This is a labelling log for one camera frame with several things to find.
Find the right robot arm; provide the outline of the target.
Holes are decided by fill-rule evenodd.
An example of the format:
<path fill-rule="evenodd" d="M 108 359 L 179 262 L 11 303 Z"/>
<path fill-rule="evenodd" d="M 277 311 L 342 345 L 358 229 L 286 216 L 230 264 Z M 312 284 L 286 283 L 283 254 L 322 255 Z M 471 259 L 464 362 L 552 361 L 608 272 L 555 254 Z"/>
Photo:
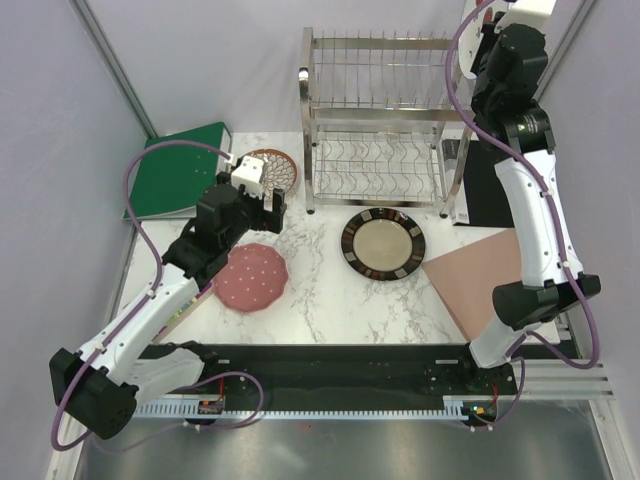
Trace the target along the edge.
<path fill-rule="evenodd" d="M 543 26 L 551 1 L 512 1 L 487 18 L 470 71 L 471 108 L 485 144 L 507 145 L 495 173 L 505 191 L 521 256 L 520 280 L 492 292 L 494 315 L 469 345 L 472 360 L 458 368 L 467 392 L 483 392 L 493 367 L 506 363 L 518 341 L 601 291 L 575 253 L 557 191 L 555 139 L 534 95 L 548 55 Z"/>

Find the white watermelon plate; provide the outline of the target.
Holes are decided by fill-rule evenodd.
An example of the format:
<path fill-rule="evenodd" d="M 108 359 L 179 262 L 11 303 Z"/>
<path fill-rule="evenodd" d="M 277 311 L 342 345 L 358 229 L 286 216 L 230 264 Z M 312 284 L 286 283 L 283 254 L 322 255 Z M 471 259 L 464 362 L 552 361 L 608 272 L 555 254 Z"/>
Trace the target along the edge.
<path fill-rule="evenodd" d="M 475 15 L 458 40 L 458 64 L 462 75 L 473 80 L 476 75 L 471 72 L 474 59 L 482 39 L 482 27 L 486 22 L 493 22 L 498 12 L 505 12 L 508 3 L 505 1 L 493 1 L 481 13 Z"/>

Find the pink polka dot plate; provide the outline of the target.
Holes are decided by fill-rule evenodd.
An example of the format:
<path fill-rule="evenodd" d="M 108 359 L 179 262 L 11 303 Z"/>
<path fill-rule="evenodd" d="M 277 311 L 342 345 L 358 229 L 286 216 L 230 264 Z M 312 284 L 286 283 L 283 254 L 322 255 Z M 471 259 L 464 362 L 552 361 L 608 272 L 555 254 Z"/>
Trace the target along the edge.
<path fill-rule="evenodd" d="M 235 247 L 227 265 L 214 277 L 214 295 L 228 309 L 253 313 L 268 308 L 284 293 L 289 280 L 285 259 L 259 243 Z"/>

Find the brown floral pattern bowl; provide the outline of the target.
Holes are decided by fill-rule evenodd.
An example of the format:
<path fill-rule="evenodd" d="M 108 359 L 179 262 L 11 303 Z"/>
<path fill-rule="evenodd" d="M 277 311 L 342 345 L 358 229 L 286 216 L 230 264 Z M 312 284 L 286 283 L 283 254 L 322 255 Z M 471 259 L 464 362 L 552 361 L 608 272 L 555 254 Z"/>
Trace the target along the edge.
<path fill-rule="evenodd" d="M 265 197 L 270 199 L 275 189 L 285 194 L 291 192 L 298 181 L 298 169 L 294 160 L 277 149 L 257 149 L 246 156 L 265 160 L 267 169 L 264 175 Z"/>

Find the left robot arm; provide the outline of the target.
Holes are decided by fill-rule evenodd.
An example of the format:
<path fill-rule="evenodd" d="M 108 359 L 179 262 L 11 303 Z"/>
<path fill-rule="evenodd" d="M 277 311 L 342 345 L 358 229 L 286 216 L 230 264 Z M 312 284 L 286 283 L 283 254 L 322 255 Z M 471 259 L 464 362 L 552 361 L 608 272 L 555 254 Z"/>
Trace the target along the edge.
<path fill-rule="evenodd" d="M 200 294 L 226 266 L 229 253 L 250 231 L 278 234 L 285 193 L 274 191 L 270 208 L 245 186 L 209 187 L 167 251 L 156 258 L 156 275 L 121 314 L 76 352 L 60 349 L 49 362 L 59 423 L 68 414 L 102 439 L 118 434 L 135 410 L 183 388 L 208 393 L 219 369 L 201 358 L 194 342 L 161 358 L 141 354 L 171 315 Z"/>

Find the black rimmed cream plate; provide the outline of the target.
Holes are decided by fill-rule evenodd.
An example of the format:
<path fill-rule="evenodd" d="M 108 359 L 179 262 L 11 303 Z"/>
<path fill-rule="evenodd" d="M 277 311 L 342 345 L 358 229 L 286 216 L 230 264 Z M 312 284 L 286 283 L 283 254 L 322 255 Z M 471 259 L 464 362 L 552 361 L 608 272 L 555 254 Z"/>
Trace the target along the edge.
<path fill-rule="evenodd" d="M 425 257 L 420 226 L 391 208 L 370 208 L 353 216 L 342 230 L 341 252 L 358 274 L 375 281 L 396 281 L 417 270 Z"/>

